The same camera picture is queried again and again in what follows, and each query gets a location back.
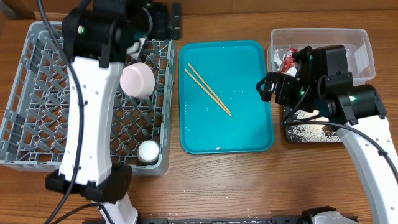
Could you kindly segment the red snack wrapper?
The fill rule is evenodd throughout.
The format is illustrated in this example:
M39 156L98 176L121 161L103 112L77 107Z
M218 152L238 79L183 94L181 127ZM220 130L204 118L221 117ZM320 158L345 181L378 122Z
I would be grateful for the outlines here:
M293 60L293 53L298 52L295 48L290 48L287 53L283 56L283 61L279 68L279 72L295 76L297 73L297 69L295 68L295 61Z

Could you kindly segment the grey bowl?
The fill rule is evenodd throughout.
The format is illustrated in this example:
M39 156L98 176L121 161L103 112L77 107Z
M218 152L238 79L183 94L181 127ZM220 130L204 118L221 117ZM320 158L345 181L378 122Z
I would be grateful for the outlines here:
M132 59L137 61L141 54L141 50L144 46L145 41L145 38L140 38L138 42L135 42L131 47L127 48L126 53L131 56Z

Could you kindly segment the wooden chopstick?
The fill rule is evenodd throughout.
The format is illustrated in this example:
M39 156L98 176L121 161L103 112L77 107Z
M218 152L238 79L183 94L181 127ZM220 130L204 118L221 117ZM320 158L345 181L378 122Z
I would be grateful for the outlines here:
M187 69L185 69L184 71L224 112L226 112L230 117L232 117L231 112L229 112L227 108L223 106L221 102L217 100L215 96L212 93L210 93Z
M210 93L212 93L214 96L215 96L215 98L217 99L217 100L219 100L220 102L221 102L221 104L223 105L223 106L225 106L226 108L227 108L227 110L230 112L230 110L228 109L228 107L222 102L222 100L219 98L219 96L212 90L212 88L207 84L207 82L206 81L204 81L204 79L201 77L201 75L194 69L194 67L190 64L190 63L188 63L187 64L188 65L188 67L190 68L190 70L194 73L194 77L210 92Z

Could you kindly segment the pink bowl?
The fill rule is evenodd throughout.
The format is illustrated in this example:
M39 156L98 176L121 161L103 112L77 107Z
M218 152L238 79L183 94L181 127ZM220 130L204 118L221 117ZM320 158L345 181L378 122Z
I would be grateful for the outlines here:
M148 65L137 62L123 69L119 84L127 96L145 99L154 91L154 73Z

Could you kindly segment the white cup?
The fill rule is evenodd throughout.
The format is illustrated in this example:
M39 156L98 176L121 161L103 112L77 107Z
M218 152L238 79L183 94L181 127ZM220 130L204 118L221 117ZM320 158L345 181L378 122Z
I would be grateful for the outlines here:
M143 164L156 164L159 158L160 146L151 140L142 142L137 150L137 157Z

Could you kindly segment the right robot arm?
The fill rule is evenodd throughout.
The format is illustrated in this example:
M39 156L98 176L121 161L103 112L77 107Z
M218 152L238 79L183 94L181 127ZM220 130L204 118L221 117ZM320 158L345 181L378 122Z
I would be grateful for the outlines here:
M298 110L318 111L328 121L293 120L284 126L327 125L349 152L368 198L374 223L397 223L397 153L387 111L371 85L354 86L350 72L269 72L256 85L261 100Z

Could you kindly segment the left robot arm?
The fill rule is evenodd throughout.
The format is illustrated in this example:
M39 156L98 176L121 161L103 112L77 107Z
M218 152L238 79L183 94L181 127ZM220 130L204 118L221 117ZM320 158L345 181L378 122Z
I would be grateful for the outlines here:
M138 223L127 194L132 168L113 164L110 131L116 90L135 98L154 91L151 68L139 57L146 39L177 40L182 7L152 1L82 1L62 21L56 48L70 82L67 143L60 167L45 180L65 197L78 193L106 223Z

